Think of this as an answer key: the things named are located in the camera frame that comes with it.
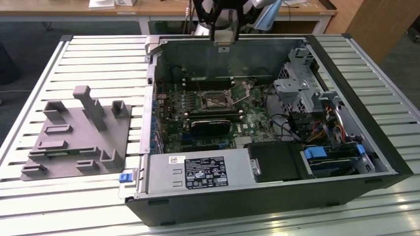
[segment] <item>gray stand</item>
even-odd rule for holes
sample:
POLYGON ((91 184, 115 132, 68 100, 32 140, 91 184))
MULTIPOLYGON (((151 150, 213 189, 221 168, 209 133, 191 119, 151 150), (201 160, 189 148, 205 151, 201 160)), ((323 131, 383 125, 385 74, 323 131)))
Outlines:
POLYGON ((73 90, 84 108, 65 108, 61 101, 47 103, 47 120, 21 170, 23 181, 123 171, 131 106, 113 101, 103 107, 89 91, 88 86, 73 90))

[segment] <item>power supply label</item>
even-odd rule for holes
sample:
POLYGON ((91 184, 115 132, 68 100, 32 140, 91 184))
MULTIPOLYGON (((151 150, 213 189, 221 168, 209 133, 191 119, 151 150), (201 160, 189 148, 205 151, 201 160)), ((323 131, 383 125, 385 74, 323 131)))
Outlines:
POLYGON ((224 157, 185 159, 185 186, 188 189, 228 186, 224 157))

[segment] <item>floor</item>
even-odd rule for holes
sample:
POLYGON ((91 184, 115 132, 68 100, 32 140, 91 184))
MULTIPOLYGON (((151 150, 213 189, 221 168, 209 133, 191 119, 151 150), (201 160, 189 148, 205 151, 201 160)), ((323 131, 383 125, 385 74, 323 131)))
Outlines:
MULTIPOLYGON (((140 34, 136 22, 61 22, 53 23, 52 27, 52 31, 45 31, 41 23, 0 23, 0 42, 21 72, 17 81, 0 86, 0 144, 29 96, 25 91, 1 91, 33 88, 61 35, 140 34)), ((419 62, 420 44, 404 35, 380 67, 420 108, 419 62)))

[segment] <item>blue latch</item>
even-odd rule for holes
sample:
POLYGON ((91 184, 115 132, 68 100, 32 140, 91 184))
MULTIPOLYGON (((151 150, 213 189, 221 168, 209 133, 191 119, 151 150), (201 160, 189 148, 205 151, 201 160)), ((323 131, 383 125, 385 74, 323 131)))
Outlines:
POLYGON ((364 156, 367 154, 365 148, 363 147, 361 144, 357 144, 357 151, 359 151, 361 156, 364 156))
POLYGON ((120 174, 120 183, 132 182, 132 173, 121 173, 120 174))
POLYGON ((304 151, 304 156, 307 159, 324 158, 327 157, 327 153, 323 147, 308 147, 304 151))

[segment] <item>green circuit board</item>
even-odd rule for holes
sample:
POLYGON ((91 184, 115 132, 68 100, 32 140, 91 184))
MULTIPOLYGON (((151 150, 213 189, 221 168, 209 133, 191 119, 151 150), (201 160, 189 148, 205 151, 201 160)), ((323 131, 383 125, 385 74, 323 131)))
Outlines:
MULTIPOLYGON (((229 91, 232 101, 239 101, 247 96, 247 91, 241 85, 247 79, 235 80, 235 86, 229 91)), ((241 122, 233 122, 227 135, 217 137, 192 137, 188 132, 188 120, 184 113, 203 112, 203 102, 205 96, 203 93, 215 93, 219 95, 221 91, 185 91, 181 85, 167 86, 161 92, 160 99, 161 124, 165 153, 176 153, 195 151, 196 149, 232 149, 237 148, 235 139, 239 137, 249 137, 252 142, 265 142, 276 139, 269 117, 265 109, 261 107, 264 100, 264 92, 260 86, 249 89, 249 97, 236 102, 229 108, 224 107, 224 103, 211 103, 212 109, 220 110, 243 110, 241 122)))

